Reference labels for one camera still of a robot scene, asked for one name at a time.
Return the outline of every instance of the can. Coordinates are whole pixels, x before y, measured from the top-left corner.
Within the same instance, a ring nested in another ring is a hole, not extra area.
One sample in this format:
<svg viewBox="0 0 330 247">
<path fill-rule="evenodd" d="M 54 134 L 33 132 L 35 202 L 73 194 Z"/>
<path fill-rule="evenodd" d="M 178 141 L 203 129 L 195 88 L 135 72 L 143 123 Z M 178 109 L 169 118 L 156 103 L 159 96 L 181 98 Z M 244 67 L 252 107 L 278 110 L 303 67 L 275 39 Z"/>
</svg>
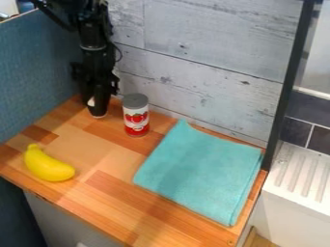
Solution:
<svg viewBox="0 0 330 247">
<path fill-rule="evenodd" d="M 149 101 L 145 95 L 130 94 L 123 98 L 124 129 L 130 136 L 143 136 L 148 133 Z"/>
</svg>

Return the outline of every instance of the gray tile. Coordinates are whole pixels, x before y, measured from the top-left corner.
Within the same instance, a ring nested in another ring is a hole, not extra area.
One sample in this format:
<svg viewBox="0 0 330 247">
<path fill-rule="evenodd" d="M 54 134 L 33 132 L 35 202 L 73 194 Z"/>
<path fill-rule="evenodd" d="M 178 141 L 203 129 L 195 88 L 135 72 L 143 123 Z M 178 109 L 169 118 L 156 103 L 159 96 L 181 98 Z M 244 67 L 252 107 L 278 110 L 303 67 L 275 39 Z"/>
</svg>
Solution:
<svg viewBox="0 0 330 247">
<path fill-rule="evenodd" d="M 293 91 L 289 99 L 287 115 L 330 127 L 330 100 Z"/>
<path fill-rule="evenodd" d="M 312 125 L 298 120 L 285 118 L 281 130 L 281 140 L 305 147 Z"/>
<path fill-rule="evenodd" d="M 316 126 L 308 148 L 330 154 L 330 129 Z"/>
</svg>

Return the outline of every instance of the yellow toy banana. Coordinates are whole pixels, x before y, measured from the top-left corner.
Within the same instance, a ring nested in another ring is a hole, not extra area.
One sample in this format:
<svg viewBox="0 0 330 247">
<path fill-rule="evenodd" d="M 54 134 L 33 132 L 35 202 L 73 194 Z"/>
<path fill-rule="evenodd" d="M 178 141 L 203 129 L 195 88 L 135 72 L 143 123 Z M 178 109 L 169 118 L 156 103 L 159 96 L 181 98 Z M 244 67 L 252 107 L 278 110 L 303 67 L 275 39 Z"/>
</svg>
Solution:
<svg viewBox="0 0 330 247">
<path fill-rule="evenodd" d="M 35 176 L 47 181 L 63 181 L 74 176 L 73 167 L 48 156 L 37 144 L 29 145 L 24 161 Z"/>
</svg>

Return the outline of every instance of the folded towel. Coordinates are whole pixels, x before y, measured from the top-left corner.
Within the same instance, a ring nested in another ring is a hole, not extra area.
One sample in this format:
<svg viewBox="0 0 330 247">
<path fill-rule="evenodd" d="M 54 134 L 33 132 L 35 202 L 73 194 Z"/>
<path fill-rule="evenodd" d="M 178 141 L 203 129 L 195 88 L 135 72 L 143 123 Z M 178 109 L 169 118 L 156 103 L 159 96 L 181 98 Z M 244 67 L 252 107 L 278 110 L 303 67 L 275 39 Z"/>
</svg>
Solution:
<svg viewBox="0 0 330 247">
<path fill-rule="evenodd" d="M 134 183 L 232 226 L 260 166 L 260 149 L 179 121 L 139 169 Z"/>
</svg>

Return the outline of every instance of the wooden table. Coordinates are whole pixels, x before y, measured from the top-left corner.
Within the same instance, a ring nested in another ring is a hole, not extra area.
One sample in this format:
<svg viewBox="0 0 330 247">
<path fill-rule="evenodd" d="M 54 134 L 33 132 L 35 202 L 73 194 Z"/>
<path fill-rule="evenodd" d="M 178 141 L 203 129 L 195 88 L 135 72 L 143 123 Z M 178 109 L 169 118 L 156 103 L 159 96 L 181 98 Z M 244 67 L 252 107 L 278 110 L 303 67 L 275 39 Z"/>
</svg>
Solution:
<svg viewBox="0 0 330 247">
<path fill-rule="evenodd" d="M 71 98 L 0 146 L 0 175 L 127 246 L 235 246 L 266 172 L 260 171 L 237 224 L 217 224 L 132 184 L 139 166 L 177 120 L 151 112 L 151 132 L 131 138 L 124 133 L 120 102 L 111 104 L 109 116 L 95 120 L 77 97 Z M 55 183 L 33 177 L 22 160 L 30 143 L 72 164 L 77 176 Z"/>
</svg>

